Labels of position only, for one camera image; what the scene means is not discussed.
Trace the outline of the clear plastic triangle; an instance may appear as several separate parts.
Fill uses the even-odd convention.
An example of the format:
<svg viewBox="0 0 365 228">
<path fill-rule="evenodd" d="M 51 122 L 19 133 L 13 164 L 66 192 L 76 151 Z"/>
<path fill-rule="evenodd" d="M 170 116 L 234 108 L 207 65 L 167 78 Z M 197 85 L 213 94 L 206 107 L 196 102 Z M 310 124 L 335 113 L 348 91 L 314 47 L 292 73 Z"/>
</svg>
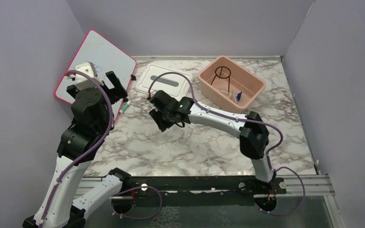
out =
<svg viewBox="0 0 365 228">
<path fill-rule="evenodd" d="M 237 101 L 237 93 L 235 92 L 230 92 L 230 91 L 225 91 L 220 89 L 219 90 L 222 94 L 224 94 L 225 96 L 227 96 L 228 99 L 232 100 L 235 103 L 238 103 L 239 101 Z"/>
</svg>

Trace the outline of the black wire tripod stand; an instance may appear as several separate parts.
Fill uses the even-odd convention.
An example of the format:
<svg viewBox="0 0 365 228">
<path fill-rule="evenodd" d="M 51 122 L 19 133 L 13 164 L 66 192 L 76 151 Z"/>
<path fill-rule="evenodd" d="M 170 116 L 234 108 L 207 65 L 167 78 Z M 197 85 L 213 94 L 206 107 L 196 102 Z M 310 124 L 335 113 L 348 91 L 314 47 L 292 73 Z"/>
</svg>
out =
<svg viewBox="0 0 365 228">
<path fill-rule="evenodd" d="M 218 66 L 214 71 L 214 77 L 213 77 L 210 85 L 213 85 L 216 78 L 228 80 L 228 90 L 227 91 L 229 92 L 230 84 L 231 84 L 231 70 L 226 66 Z"/>
</svg>

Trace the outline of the blue hexagonal clamp piece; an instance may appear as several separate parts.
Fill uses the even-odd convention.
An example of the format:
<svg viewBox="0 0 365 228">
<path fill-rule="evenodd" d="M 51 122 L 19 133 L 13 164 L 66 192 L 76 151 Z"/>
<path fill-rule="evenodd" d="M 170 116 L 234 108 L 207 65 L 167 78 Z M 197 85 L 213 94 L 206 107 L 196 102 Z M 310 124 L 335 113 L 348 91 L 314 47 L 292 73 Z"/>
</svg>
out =
<svg viewBox="0 0 365 228">
<path fill-rule="evenodd" d="M 237 93 L 237 101 L 240 101 L 241 100 L 241 96 L 242 96 L 242 92 L 239 92 L 239 93 Z"/>
</svg>

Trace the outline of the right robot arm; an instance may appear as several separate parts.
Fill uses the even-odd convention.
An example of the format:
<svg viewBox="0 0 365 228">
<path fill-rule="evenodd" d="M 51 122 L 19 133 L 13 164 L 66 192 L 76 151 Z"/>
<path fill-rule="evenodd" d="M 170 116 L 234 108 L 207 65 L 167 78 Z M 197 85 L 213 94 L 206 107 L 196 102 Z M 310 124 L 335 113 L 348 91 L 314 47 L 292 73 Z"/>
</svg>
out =
<svg viewBox="0 0 365 228">
<path fill-rule="evenodd" d="M 269 131 L 258 113 L 245 115 L 212 109 L 189 97 L 176 100 L 163 90 L 150 95 L 148 101 L 154 106 L 149 115 L 162 132 L 173 125 L 183 128 L 186 124 L 200 124 L 238 138 L 241 154 L 253 164 L 256 189 L 267 193 L 274 188 L 276 173 L 266 155 Z"/>
</svg>

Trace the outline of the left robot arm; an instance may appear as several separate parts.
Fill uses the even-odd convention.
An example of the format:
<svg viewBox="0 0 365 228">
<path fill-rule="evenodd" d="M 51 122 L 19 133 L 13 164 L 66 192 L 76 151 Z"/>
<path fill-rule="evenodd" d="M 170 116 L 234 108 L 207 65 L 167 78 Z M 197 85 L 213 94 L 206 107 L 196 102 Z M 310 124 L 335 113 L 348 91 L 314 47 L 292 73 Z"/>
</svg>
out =
<svg viewBox="0 0 365 228">
<path fill-rule="evenodd" d="M 131 175 L 114 168 L 99 185 L 76 197 L 87 168 L 114 127 L 112 104 L 127 97 L 127 91 L 114 72 L 106 72 L 106 77 L 112 88 L 103 81 L 92 81 L 84 89 L 75 85 L 67 88 L 75 99 L 71 105 L 74 117 L 61 135 L 55 172 L 45 199 L 37 213 L 23 221 L 23 227 L 82 228 L 107 199 L 129 192 Z"/>
</svg>

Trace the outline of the green whiteboard marker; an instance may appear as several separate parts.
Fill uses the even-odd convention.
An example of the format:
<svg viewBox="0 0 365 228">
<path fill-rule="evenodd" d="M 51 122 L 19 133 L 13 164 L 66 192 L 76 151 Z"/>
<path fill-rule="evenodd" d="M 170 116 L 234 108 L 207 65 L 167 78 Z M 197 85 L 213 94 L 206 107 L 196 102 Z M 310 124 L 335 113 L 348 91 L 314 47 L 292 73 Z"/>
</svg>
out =
<svg viewBox="0 0 365 228">
<path fill-rule="evenodd" d="M 125 102 L 119 110 L 119 113 L 123 114 L 131 105 L 131 101 Z"/>
</svg>

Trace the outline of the white plastic lid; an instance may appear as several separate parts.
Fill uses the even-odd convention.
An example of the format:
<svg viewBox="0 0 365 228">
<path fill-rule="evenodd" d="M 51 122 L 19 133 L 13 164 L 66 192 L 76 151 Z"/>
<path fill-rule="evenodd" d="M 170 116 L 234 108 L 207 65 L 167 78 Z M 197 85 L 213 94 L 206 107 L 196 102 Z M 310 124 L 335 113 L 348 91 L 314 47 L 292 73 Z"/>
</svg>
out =
<svg viewBox="0 0 365 228">
<path fill-rule="evenodd" d="M 174 70 L 164 66 L 158 66 L 155 64 L 149 64 L 147 68 L 143 71 L 137 84 L 135 86 L 136 91 L 146 94 L 149 90 L 149 86 L 152 82 L 163 73 L 167 72 L 177 72 L 185 77 L 187 77 L 190 82 L 193 81 L 193 75 L 191 73 L 184 73 L 183 71 Z M 157 90 L 163 90 L 171 97 L 180 100 L 182 97 L 186 96 L 190 90 L 190 86 L 186 79 L 182 76 L 176 74 L 167 74 L 154 83 L 151 88 L 151 93 L 154 94 Z"/>
</svg>

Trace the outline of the pink-framed whiteboard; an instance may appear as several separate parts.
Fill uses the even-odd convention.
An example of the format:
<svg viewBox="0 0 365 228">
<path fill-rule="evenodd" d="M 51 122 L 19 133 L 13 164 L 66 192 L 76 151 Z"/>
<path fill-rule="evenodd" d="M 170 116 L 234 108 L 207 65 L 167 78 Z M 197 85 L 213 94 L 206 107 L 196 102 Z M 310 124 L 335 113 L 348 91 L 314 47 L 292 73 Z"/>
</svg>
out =
<svg viewBox="0 0 365 228">
<path fill-rule="evenodd" d="M 131 75 L 136 68 L 136 60 L 95 30 L 88 31 L 65 71 L 74 70 L 75 66 L 87 61 L 94 65 L 97 77 L 104 81 L 108 88 L 114 86 L 105 73 L 113 71 L 124 89 L 128 89 Z"/>
</svg>

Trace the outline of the pink plastic bin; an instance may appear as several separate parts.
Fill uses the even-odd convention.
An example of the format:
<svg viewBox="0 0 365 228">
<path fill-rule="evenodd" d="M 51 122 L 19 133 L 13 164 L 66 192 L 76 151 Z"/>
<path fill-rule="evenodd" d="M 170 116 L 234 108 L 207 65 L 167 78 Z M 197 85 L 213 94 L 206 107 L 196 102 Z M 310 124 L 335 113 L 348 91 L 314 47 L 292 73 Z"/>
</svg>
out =
<svg viewBox="0 0 365 228">
<path fill-rule="evenodd" d="M 226 66 L 231 70 L 230 92 L 242 91 L 241 100 L 238 103 L 228 99 L 219 90 L 228 90 L 228 80 L 216 78 L 210 85 L 214 71 L 219 66 Z M 198 74 L 202 95 L 217 105 L 221 110 L 241 114 L 245 112 L 255 98 L 265 89 L 264 80 L 252 74 L 250 71 L 231 60 L 227 56 L 219 56 L 207 65 Z"/>
</svg>

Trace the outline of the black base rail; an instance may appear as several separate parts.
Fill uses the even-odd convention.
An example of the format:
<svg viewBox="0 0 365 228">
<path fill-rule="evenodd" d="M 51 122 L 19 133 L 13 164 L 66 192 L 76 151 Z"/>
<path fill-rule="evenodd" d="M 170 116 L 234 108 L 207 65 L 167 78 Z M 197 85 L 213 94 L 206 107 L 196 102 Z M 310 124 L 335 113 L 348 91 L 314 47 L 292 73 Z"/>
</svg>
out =
<svg viewBox="0 0 365 228">
<path fill-rule="evenodd" d="M 88 211 L 110 201 L 116 209 L 133 207 L 258 206 L 272 211 L 278 199 L 332 196 L 326 175 L 283 175 L 270 183 L 254 176 L 128 176 L 108 175 L 103 179 L 82 178 L 58 188 L 55 203 L 69 203 Z"/>
</svg>

